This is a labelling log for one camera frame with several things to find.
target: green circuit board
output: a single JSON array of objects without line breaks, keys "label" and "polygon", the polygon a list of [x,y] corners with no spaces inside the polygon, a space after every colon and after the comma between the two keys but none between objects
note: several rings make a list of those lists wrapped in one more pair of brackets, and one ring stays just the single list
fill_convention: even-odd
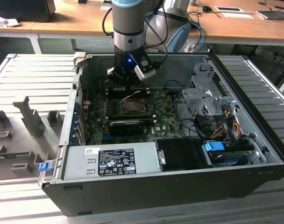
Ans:
[{"label": "green circuit board", "polygon": [[156,115],[156,124],[145,125],[143,134],[135,136],[112,137],[109,134],[109,124],[106,118],[106,104],[116,103],[116,99],[107,99],[106,96],[98,95],[92,100],[94,109],[92,119],[88,120],[91,136],[90,144],[119,144],[149,142],[161,138],[181,138],[184,134],[173,113],[173,100],[171,95],[163,91],[151,91],[147,98],[144,98],[147,112]]}]

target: wooden desk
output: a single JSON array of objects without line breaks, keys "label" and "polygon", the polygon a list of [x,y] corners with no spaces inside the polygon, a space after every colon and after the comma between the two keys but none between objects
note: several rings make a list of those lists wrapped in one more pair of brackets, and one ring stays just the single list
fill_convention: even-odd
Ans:
[{"label": "wooden desk", "polygon": [[[104,35],[101,23],[106,11],[100,10],[101,3],[55,0],[55,5],[56,13],[51,22],[35,23],[32,33]],[[106,19],[106,30],[113,31],[112,13]]]},{"label": "wooden desk", "polygon": [[[22,22],[22,26],[13,28],[0,28],[0,36],[27,37],[31,40],[35,53],[42,53],[41,38],[66,38],[72,39],[73,49],[76,49],[75,39],[104,39],[101,22],[105,11],[101,11],[101,3],[89,1],[78,4],[77,0],[54,0],[56,14],[49,23]],[[258,4],[258,0],[201,0],[213,10],[214,6],[240,7],[245,13],[255,13],[257,10],[267,11],[268,8]],[[283,6],[284,2],[268,0],[268,5],[273,7]],[[194,7],[202,12],[202,6]],[[199,18],[201,26],[207,33],[206,42],[230,44],[256,44],[284,46],[284,21],[264,21],[257,14],[252,14],[254,19],[226,18],[222,14],[203,13]],[[112,31],[112,14],[107,17],[106,30]],[[190,33],[189,41],[196,42],[199,31]]]},{"label": "wooden desk", "polygon": [[[250,13],[254,19],[226,18],[222,14],[203,13],[199,18],[202,28],[207,33],[207,42],[218,43],[252,43],[273,45],[284,45],[284,21],[265,20],[256,11],[268,11],[266,6],[258,4],[258,0],[202,0],[202,3],[208,3],[214,12],[219,12],[214,6],[239,7],[244,13]],[[275,9],[275,6],[284,7],[284,2],[268,0],[268,5]],[[199,7],[190,6],[188,11],[201,11],[202,5]],[[191,32],[190,37],[199,37],[199,34]]]}]

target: computer case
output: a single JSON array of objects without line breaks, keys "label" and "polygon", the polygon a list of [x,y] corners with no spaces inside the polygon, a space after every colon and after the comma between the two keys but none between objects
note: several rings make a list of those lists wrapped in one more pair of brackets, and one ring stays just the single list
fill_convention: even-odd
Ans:
[{"label": "computer case", "polygon": [[49,22],[55,10],[54,0],[0,1],[0,16],[18,21]]}]

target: white paper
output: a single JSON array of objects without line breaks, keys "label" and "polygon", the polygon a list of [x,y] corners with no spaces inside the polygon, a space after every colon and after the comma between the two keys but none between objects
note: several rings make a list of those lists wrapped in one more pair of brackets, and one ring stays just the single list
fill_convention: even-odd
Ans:
[{"label": "white paper", "polygon": [[222,14],[227,18],[254,19],[249,14],[241,14],[241,13],[222,13]]},{"label": "white paper", "polygon": [[112,6],[101,6],[100,10],[101,11],[108,11],[110,8],[112,8]]},{"label": "white paper", "polygon": [[20,23],[16,19],[5,19],[0,17],[0,26],[1,27],[13,27],[18,26]]}]

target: blue plastic tab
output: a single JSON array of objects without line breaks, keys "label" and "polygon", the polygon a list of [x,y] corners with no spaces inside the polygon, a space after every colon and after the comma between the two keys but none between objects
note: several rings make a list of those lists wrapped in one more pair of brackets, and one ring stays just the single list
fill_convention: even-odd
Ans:
[{"label": "blue plastic tab", "polygon": [[225,150],[222,142],[220,142],[220,141],[210,141],[210,142],[206,143],[204,146],[206,148],[206,151],[208,151],[208,152],[209,151],[214,152],[214,151],[224,151]]},{"label": "blue plastic tab", "polygon": [[42,162],[39,164],[38,170],[42,171],[51,171],[52,170],[52,162]]}]

